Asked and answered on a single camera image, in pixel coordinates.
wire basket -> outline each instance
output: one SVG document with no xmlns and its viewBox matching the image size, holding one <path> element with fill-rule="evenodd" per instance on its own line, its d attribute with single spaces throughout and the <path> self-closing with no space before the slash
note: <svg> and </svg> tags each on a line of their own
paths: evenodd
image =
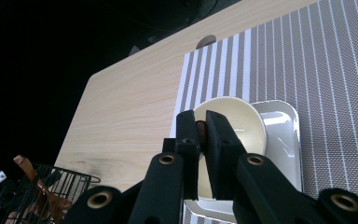
<svg viewBox="0 0 358 224">
<path fill-rule="evenodd" d="M 70 206 L 89 189 L 90 184 L 101 182 L 96 176 L 59 167 L 38 163 L 33 163 L 33 166 L 39 177 L 33 183 L 24 176 L 18 184 L 8 179 L 0 184 L 0 223 L 60 223 L 54 216 L 64 217 L 65 211 L 51 201 L 53 196 Z M 48 198 L 42 190 L 37 190 L 38 179 L 48 187 Z"/>
</svg>

silver tray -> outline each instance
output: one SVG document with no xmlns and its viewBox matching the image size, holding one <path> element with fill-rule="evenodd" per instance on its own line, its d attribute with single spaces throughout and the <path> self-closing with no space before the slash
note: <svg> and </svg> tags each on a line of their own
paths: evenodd
<svg viewBox="0 0 358 224">
<path fill-rule="evenodd" d="M 293 186 L 302 192 L 300 130 L 296 110 L 284 101 L 253 103 L 266 126 L 266 157 L 271 159 Z M 187 208 L 199 217 L 236 223 L 232 201 L 185 200 Z"/>
</svg>

striped placemat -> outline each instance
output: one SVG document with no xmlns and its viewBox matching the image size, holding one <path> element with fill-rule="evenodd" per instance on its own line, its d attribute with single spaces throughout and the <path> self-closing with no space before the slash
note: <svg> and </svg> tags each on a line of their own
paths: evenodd
<svg viewBox="0 0 358 224">
<path fill-rule="evenodd" d="M 358 1 L 322 0 L 186 54 L 171 137 L 178 113 L 218 96 L 292 105 L 304 193 L 358 194 Z"/>
</svg>

wooden tabletop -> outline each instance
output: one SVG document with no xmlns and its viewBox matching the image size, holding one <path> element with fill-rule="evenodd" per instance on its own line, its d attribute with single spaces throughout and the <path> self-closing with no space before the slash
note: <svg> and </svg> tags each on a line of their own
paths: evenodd
<svg viewBox="0 0 358 224">
<path fill-rule="evenodd" d="M 143 180 L 170 137 L 185 54 L 207 35 L 221 40 L 314 2 L 242 0 L 93 75 L 55 166 L 119 190 Z"/>
</svg>

white bowl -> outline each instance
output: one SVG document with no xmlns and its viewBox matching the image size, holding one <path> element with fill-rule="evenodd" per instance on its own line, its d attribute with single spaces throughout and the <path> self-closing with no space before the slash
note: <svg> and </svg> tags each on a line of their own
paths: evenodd
<svg viewBox="0 0 358 224">
<path fill-rule="evenodd" d="M 248 153 L 265 155 L 267 144 L 266 127 L 261 116 L 252 105 L 236 97 L 213 98 L 194 108 L 196 121 L 205 120 L 207 110 L 226 116 Z M 206 162 L 202 155 L 199 168 L 199 197 L 201 200 L 212 200 Z"/>
</svg>

